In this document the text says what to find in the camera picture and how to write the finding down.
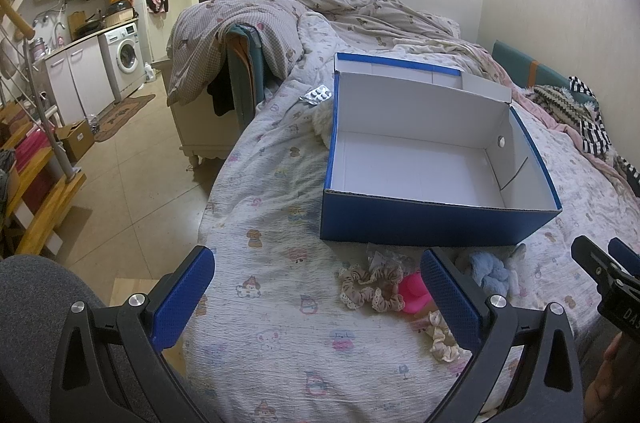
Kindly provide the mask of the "person's right hand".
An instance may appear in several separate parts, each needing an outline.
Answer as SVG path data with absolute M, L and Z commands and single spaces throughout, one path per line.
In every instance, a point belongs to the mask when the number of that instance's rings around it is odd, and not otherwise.
M 586 388 L 585 422 L 639 421 L 639 344 L 618 333 Z

